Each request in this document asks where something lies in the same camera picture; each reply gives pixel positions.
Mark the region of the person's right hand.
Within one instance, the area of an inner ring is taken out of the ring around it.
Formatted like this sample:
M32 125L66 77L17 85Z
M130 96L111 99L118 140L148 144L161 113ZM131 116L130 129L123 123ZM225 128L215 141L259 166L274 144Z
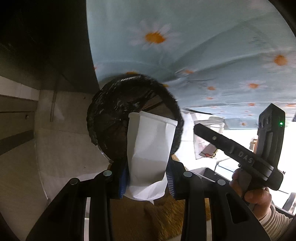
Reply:
M258 220L262 220L269 213L272 201L271 194L269 193L267 188L250 190L243 194L242 188L238 183L239 175L241 173L240 170L241 169L237 169L233 173L230 186L239 195L239 197L244 197L245 201L250 204L254 204L252 212Z

